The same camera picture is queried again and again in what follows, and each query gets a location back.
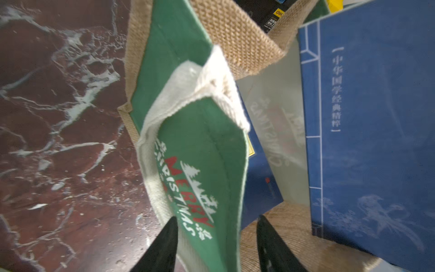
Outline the blue book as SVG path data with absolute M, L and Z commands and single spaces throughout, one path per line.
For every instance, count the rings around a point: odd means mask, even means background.
M 250 132 L 247 135 L 248 170 L 241 217 L 241 229 L 243 230 L 256 221 L 259 215 L 281 204 L 283 197 L 267 161 L 266 153 L 254 130 L 245 103 L 242 103 L 242 106 L 250 123 Z
M 299 28 L 312 233 L 435 269 L 435 3 L 364 1 Z

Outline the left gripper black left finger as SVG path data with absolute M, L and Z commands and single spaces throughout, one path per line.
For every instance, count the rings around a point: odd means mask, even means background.
M 131 272 L 174 272 L 179 228 L 171 217 Z

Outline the green beige canvas bag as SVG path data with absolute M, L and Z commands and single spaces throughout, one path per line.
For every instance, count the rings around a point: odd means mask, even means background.
M 250 123 L 236 81 L 281 60 L 317 1 L 268 33 L 235 1 L 133 1 L 119 108 L 159 222 L 188 272 L 261 272 L 257 221 L 241 229 Z M 373 272 L 381 259 L 309 233 L 308 210 L 264 215 L 307 272 Z

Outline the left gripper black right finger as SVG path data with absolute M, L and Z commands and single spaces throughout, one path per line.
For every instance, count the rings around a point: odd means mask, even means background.
M 258 217 L 256 234 L 262 272 L 307 272 L 264 215 Z

